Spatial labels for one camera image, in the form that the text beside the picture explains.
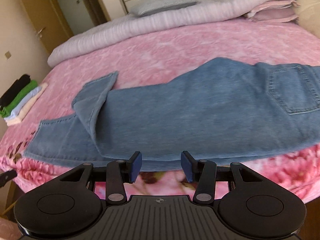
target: light switch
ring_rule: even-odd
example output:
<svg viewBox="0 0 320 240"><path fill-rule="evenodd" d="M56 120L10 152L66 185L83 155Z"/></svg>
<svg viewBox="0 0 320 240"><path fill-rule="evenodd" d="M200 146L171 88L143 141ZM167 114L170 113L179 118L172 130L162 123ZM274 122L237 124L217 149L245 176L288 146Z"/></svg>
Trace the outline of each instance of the light switch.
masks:
<svg viewBox="0 0 320 240"><path fill-rule="evenodd" d="M11 58L11 53L10 53L10 51L7 51L4 55L5 55L5 57L6 57L7 59Z"/></svg>

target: ridged black surface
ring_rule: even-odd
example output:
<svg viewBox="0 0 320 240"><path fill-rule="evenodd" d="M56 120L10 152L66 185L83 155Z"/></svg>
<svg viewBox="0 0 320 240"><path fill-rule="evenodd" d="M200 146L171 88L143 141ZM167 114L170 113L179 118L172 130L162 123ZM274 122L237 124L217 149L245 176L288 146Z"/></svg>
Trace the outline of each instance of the ridged black surface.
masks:
<svg viewBox="0 0 320 240"><path fill-rule="evenodd" d="M226 228L210 207L187 196L133 196L109 207L100 221L70 240L248 240ZM296 236L287 238L298 240Z"/></svg>

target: pink bedspread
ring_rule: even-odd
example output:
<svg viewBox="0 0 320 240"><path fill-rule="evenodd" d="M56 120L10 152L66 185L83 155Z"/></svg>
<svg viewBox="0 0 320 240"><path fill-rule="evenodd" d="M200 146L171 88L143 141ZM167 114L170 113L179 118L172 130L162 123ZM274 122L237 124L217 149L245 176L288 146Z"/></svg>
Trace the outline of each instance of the pink bedspread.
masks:
<svg viewBox="0 0 320 240"><path fill-rule="evenodd" d="M0 168L16 169L15 182L29 191L69 168L23 157L42 119L72 113L71 101L88 81L119 71L116 89L168 82L215 57L249 64L301 63L320 65L320 40L298 25L252 23L242 19L134 37L110 47L64 61L45 78L46 91L21 124L9 127L0 143ZM294 153L247 162L245 165L295 193L305 203L320 196L320 144ZM128 196L193 195L182 171L143 172L125 185ZM103 198L103 183L96 193ZM227 192L218 183L216 198Z"/></svg>

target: denim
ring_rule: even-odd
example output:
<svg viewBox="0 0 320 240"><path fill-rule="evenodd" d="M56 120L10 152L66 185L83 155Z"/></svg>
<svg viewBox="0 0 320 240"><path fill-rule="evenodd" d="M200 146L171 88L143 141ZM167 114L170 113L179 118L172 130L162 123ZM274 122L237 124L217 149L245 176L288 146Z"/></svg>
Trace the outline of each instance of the denim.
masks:
<svg viewBox="0 0 320 240"><path fill-rule="evenodd" d="M24 156L103 166L140 151L142 171L166 171L184 150L225 165L320 142L320 67L215 58L166 84L111 90L117 75L85 84L74 114L42 121Z"/></svg>

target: metal pivot screw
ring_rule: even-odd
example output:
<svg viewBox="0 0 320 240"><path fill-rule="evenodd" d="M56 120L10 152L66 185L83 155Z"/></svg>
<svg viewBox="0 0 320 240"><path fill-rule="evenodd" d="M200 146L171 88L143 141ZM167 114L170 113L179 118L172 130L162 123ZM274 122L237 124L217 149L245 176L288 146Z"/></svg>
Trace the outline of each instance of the metal pivot screw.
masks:
<svg viewBox="0 0 320 240"><path fill-rule="evenodd" d="M212 197L209 194L201 193L196 196L196 199L199 201L209 201Z"/></svg>
<svg viewBox="0 0 320 240"><path fill-rule="evenodd" d="M124 199L124 196L119 194L119 193L113 193L111 195L108 196L108 199L111 200L111 201L121 201Z"/></svg>

